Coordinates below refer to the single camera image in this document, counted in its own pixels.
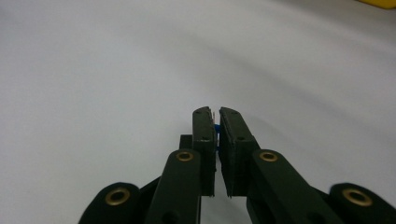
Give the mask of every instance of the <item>white surface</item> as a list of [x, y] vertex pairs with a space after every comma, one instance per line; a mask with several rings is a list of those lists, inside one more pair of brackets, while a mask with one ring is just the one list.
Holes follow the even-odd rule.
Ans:
[[[1, 1], [0, 223], [77, 223], [105, 186], [144, 186], [204, 105], [312, 186], [396, 206], [395, 22], [347, 0]], [[220, 172], [216, 194], [202, 223], [248, 223]]]

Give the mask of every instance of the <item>gray background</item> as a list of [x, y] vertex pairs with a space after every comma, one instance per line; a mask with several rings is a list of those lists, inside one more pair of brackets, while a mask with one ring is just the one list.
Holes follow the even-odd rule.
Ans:
[[[0, 1], [0, 223], [77, 223], [105, 186], [144, 186], [204, 105], [240, 111], [312, 186], [353, 182], [395, 206], [395, 13], [352, 0]], [[216, 187], [202, 223], [249, 223], [220, 172]]]

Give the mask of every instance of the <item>metal rivet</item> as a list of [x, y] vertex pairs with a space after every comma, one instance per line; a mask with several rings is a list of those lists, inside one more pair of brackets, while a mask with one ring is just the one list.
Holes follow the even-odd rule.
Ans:
[[180, 161], [191, 161], [194, 158], [194, 155], [190, 152], [179, 152], [176, 157]]
[[343, 195], [350, 202], [359, 206], [367, 207], [373, 204], [373, 200], [358, 189], [343, 189]]
[[120, 205], [128, 201], [130, 196], [131, 193], [129, 192], [128, 189], [125, 188], [113, 189], [106, 195], [106, 203], [112, 206]]
[[272, 152], [262, 152], [260, 158], [264, 161], [277, 161], [277, 155]]

